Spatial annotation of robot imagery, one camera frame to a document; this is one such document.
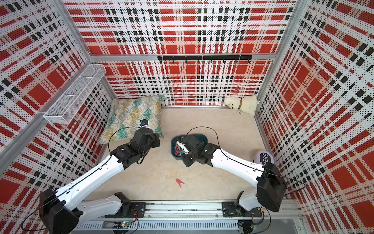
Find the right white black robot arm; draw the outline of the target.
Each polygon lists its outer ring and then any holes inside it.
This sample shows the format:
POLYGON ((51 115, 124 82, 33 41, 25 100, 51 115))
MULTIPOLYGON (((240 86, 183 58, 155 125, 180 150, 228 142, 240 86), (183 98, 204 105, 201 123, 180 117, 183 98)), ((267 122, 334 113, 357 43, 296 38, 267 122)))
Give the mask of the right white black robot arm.
POLYGON ((228 171, 253 186, 249 192, 241 191, 232 204, 233 211, 225 209, 226 216, 250 216, 253 209, 265 208, 272 212, 280 210, 286 192, 286 182, 278 168, 243 160, 219 145, 199 140, 196 135, 181 136, 176 141, 183 154, 183 163, 190 167, 195 162, 228 171))

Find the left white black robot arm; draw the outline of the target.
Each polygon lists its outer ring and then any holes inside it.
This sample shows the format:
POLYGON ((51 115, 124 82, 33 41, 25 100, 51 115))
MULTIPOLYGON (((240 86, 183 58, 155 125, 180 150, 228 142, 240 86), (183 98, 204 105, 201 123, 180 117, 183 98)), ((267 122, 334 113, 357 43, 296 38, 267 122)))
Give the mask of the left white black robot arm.
POLYGON ((159 146, 159 135, 150 128, 141 127, 130 142, 110 151, 109 156, 78 179, 56 191, 44 191, 40 196, 39 217, 48 232, 69 234, 83 222, 105 215, 129 214, 131 201, 122 192, 94 201, 85 201, 85 198, 132 164, 140 164, 152 148, 159 146))

